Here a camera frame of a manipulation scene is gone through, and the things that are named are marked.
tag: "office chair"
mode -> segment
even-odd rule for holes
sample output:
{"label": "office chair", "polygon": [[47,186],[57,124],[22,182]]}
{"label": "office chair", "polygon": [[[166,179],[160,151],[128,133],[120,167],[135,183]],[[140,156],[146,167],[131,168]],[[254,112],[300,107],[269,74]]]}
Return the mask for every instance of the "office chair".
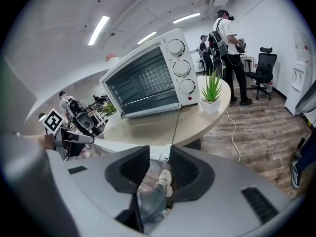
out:
{"label": "office chair", "polygon": [[202,75],[205,75],[206,74],[206,69],[205,69],[205,66],[204,66],[203,52],[200,50],[199,47],[197,48],[197,52],[198,52],[199,58],[200,58],[199,65],[203,68],[203,71],[197,72],[197,74],[202,73]]}
{"label": "office chair", "polygon": [[265,83],[271,82],[273,79],[273,66],[277,60],[277,55],[272,53],[272,47],[271,48],[264,48],[261,47],[260,51],[262,53],[259,53],[259,61],[258,61],[258,67],[256,70],[256,73],[254,72],[246,72],[246,76],[255,79],[256,85],[252,85],[251,88],[248,89],[256,89],[257,90],[257,96],[256,99],[259,100],[258,94],[259,91],[262,91],[269,95],[269,100],[271,100],[271,94],[267,92],[267,87],[264,85]]}

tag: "potted plant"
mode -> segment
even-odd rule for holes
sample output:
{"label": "potted plant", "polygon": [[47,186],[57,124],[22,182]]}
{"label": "potted plant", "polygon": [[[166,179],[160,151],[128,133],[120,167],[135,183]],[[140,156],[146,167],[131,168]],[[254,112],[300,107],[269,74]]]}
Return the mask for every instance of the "potted plant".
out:
{"label": "potted plant", "polygon": [[221,100],[219,99],[219,97],[221,96],[220,93],[222,91],[222,86],[218,85],[220,78],[215,76],[216,71],[217,69],[214,71],[213,74],[210,73],[209,76],[205,76],[206,89],[204,89],[204,87],[202,89],[202,93],[205,98],[202,98],[200,100],[203,111],[210,115],[217,112],[221,104]]}
{"label": "potted plant", "polygon": [[117,115],[115,115],[117,110],[111,102],[106,102],[104,104],[103,111],[106,113],[108,120],[111,121],[112,123],[115,123],[116,121],[120,119],[120,117],[117,117]]}

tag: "shoe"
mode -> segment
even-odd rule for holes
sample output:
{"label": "shoe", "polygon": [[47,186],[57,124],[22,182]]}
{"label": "shoe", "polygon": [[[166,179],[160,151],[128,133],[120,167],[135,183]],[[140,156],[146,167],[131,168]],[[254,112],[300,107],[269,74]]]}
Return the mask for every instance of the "shoe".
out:
{"label": "shoe", "polygon": [[302,158],[302,154],[301,154],[301,150],[300,149],[295,152],[295,157],[297,159]]}
{"label": "shoe", "polygon": [[252,104],[252,99],[251,98],[248,98],[248,100],[246,102],[239,102],[240,105],[251,105]]}
{"label": "shoe", "polygon": [[159,181],[157,182],[157,184],[160,184],[165,188],[167,198],[171,197],[173,193],[172,187],[170,185],[171,180],[172,177],[170,171],[168,169],[164,169],[159,176]]}
{"label": "shoe", "polygon": [[301,172],[296,167],[297,161],[292,162],[292,186],[295,189],[298,189],[300,187],[300,179],[301,179]]}
{"label": "shoe", "polygon": [[231,103],[236,102],[236,101],[237,101],[237,97],[231,98]]}

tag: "ceiling light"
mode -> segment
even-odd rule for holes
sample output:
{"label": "ceiling light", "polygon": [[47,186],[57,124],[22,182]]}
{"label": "ceiling light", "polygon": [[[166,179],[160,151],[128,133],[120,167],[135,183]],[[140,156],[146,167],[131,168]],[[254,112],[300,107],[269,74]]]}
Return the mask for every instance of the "ceiling light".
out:
{"label": "ceiling light", "polygon": [[144,37],[143,39],[141,39],[140,41],[137,42],[137,44],[141,44],[142,42],[144,42],[145,40],[149,39],[151,36],[154,36],[157,32],[152,32],[151,34],[147,35],[146,37]]}
{"label": "ceiling light", "polygon": [[39,121],[42,121],[44,118],[46,118],[46,115],[43,115],[42,117],[40,117]]}
{"label": "ceiling light", "polygon": [[200,13],[198,12],[198,13],[195,13],[195,14],[192,14],[192,15],[189,15],[189,16],[186,16],[186,17],[183,17],[183,18],[179,18],[179,19],[173,21],[173,23],[176,24],[176,23],[179,23],[179,22],[181,22],[181,21],[183,21],[183,20],[186,20],[186,19],[189,19],[189,18],[193,18],[193,17],[197,17],[197,16],[199,16],[199,14],[200,14]]}
{"label": "ceiling light", "polygon": [[104,27],[104,25],[106,24],[106,22],[109,20],[109,17],[107,16],[103,16],[99,22],[99,24],[97,25],[97,27],[95,28],[92,36],[91,36],[91,39],[88,43],[88,45],[93,45],[96,41],[96,39],[98,38],[102,28]]}

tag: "white t-shirt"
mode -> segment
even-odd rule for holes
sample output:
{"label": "white t-shirt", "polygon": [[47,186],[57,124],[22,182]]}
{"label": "white t-shirt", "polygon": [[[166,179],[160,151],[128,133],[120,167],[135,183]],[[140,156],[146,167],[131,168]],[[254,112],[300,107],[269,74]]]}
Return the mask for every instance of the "white t-shirt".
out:
{"label": "white t-shirt", "polygon": [[[217,27],[217,23],[219,20],[221,20],[222,18],[218,18],[216,21],[215,21],[215,24],[213,26],[213,31],[216,30],[216,27]],[[236,36],[237,34],[233,31],[233,28],[232,28],[232,24],[231,22],[228,20],[228,19],[223,19],[220,23],[219,23],[219,26],[218,26],[218,30],[217,32],[219,33],[219,35],[221,36],[222,40],[224,41],[224,43],[226,45],[228,45],[228,54],[239,54],[236,47],[235,47],[235,44],[233,43],[230,43],[227,39],[227,36],[228,35],[233,35],[233,36]]]}

